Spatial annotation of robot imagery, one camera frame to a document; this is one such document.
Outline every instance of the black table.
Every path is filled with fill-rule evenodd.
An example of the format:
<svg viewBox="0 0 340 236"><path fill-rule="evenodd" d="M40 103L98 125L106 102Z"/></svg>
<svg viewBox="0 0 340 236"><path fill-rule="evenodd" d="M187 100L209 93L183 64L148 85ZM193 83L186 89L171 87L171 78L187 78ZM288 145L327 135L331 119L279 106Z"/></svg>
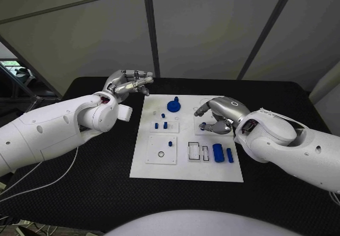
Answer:
<svg viewBox="0 0 340 236"><path fill-rule="evenodd" d="M95 93L105 77L75 79L65 99ZM153 94L225 95L250 111L263 107L328 132L301 87L292 82L158 78ZM108 231L127 221L160 211L206 209L263 220L304 235L340 232L340 208L327 191L289 176L272 163L253 161L236 145L245 183L128 178L144 96L131 94L129 122L79 147L75 165L50 187L0 204L4 215L86 230ZM3 197L56 180L75 151L46 161ZM21 168L13 184L33 165Z"/></svg>

